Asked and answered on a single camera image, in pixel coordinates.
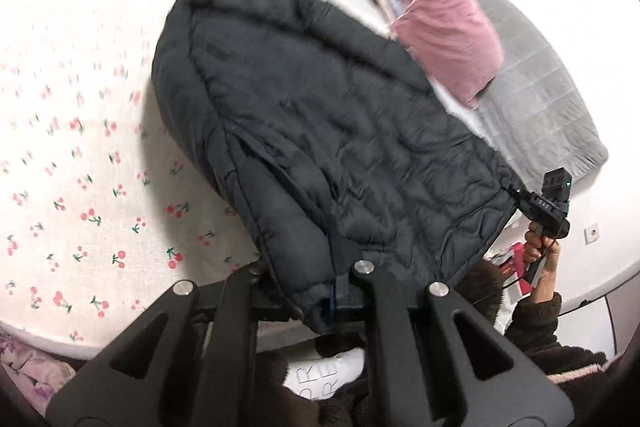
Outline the person's right hand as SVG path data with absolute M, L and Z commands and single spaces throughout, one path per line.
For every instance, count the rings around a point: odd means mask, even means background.
M 539 225 L 536 222 L 529 223 L 524 236 L 523 259 L 528 265 L 544 260 L 544 266 L 539 272 L 538 283 L 530 292 L 529 300 L 532 303 L 548 303 L 555 294 L 561 246 L 555 239 L 538 235 L 538 229 Z

